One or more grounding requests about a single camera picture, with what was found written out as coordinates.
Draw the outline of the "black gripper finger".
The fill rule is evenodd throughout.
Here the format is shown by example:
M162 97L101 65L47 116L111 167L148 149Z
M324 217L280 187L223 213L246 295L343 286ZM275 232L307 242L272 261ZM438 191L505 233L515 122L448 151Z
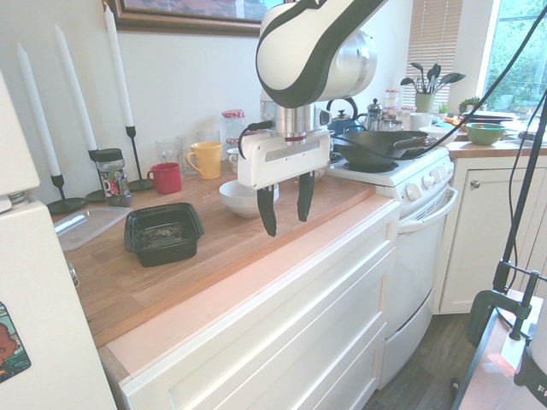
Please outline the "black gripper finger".
M297 199L297 214L300 221L305 222L309 216L311 201L315 188L315 173L309 172L298 177L299 194Z
M277 221L274 212L275 186L261 188L257 191L257 206L262 223L269 236L275 237L277 233Z

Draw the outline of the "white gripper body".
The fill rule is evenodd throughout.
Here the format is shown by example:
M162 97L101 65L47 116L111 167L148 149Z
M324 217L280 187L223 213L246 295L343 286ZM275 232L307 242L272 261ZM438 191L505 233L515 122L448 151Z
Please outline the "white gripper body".
M288 145L271 132L244 136L238 159L238 182L259 190L325 167L329 162L330 133L314 130L304 143Z

